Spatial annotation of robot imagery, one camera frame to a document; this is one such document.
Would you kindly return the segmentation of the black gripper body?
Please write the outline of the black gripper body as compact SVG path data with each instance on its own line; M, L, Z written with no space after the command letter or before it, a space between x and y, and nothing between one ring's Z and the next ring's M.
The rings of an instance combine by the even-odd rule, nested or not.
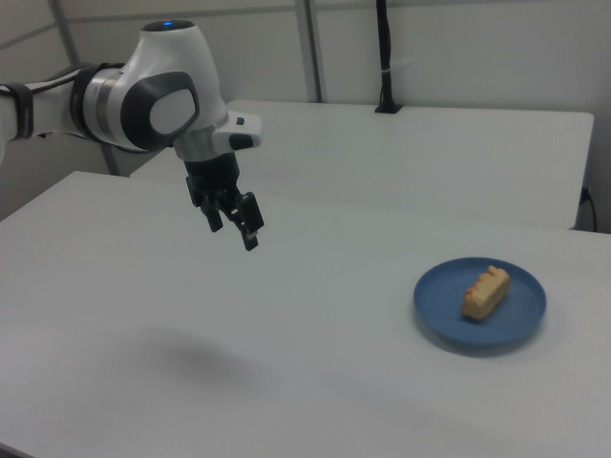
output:
M225 153L204 161L185 161L187 188L195 207L207 208L219 203L234 209L240 195L237 187L240 169L234 153Z

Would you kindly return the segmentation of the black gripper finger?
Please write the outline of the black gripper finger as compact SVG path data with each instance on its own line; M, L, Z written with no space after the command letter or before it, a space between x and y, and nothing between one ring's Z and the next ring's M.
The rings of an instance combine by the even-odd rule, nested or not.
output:
M240 231L245 250L256 248L259 245L258 231L263 228L264 221L255 195L226 191L221 197L221 210Z
M200 199L200 210L205 215L210 230L213 233L218 232L223 227L220 211L217 207L217 202L214 197L204 193Z

